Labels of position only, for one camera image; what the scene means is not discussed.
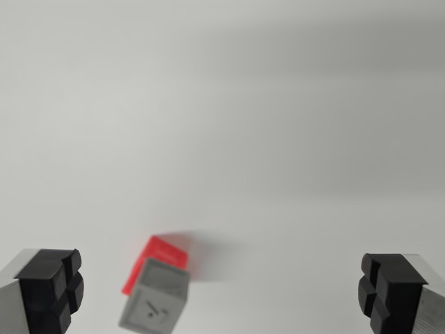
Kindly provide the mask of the gripper left finger with silver black pad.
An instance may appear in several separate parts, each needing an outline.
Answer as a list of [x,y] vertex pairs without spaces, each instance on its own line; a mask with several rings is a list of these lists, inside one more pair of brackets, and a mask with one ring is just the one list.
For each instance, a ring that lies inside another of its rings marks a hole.
[[77,249],[21,250],[1,269],[1,332],[66,333],[81,306]]

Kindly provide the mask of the gripper right finger with silver black pad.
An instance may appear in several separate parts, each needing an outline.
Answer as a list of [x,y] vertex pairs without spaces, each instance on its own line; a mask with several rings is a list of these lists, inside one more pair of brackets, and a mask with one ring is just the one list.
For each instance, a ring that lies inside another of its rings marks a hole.
[[444,278],[417,254],[362,258],[358,301],[378,334],[443,333]]

